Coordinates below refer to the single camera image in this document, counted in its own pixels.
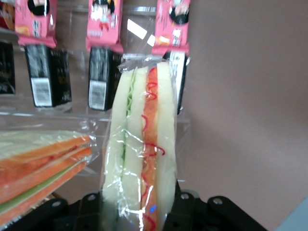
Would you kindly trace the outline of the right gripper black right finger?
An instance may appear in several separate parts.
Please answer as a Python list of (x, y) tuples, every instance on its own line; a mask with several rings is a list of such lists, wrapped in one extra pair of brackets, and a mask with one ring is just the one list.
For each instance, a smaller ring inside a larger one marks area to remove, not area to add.
[(265, 231), (259, 222), (229, 198), (214, 196), (204, 202), (193, 192), (182, 191), (179, 183), (166, 186), (171, 193), (171, 210), (166, 231)]

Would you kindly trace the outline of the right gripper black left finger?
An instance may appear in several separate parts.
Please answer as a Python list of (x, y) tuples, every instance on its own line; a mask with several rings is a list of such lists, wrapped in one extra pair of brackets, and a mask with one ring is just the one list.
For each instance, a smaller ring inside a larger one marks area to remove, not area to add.
[(6, 231), (100, 231), (102, 197), (99, 192), (85, 195), (69, 204), (63, 198), (51, 199), (26, 215), (4, 225)]

